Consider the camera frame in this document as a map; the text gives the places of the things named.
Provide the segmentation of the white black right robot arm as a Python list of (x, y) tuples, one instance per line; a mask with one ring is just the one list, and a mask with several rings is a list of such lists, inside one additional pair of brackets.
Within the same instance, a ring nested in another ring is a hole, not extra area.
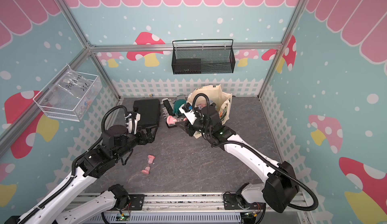
[(287, 207), (304, 212), (318, 208), (317, 195), (296, 178), (292, 165), (265, 156), (222, 124), (215, 103), (207, 95), (197, 94), (191, 103), (182, 104), (179, 111), (186, 120), (178, 125), (189, 136), (199, 132), (211, 147), (238, 158), (261, 179), (261, 184), (246, 183), (236, 191), (235, 199), (242, 209), (254, 203), (266, 204), (278, 213)]

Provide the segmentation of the cream floral canvas tote bag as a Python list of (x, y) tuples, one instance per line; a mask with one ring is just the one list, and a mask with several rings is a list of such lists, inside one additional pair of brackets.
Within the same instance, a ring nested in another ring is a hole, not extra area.
[[(232, 94), (222, 91), (220, 85), (209, 85), (195, 89), (187, 99), (194, 108), (201, 110), (205, 106), (215, 105), (215, 110), (218, 112), (220, 120), (224, 125), (229, 120), (231, 111)], [(197, 132), (194, 137), (198, 138), (201, 135)]]

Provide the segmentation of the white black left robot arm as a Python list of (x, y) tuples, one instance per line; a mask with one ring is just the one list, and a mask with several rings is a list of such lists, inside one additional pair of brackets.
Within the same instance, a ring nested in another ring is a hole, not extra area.
[(11, 216), (7, 224), (59, 224), (81, 222), (75, 213), (64, 209), (88, 186), (116, 164), (125, 166), (138, 145), (155, 140), (160, 122), (160, 102), (145, 99), (134, 102), (133, 110), (118, 105), (101, 120), (101, 136), (71, 163), (69, 175), (38, 205), (22, 214)]

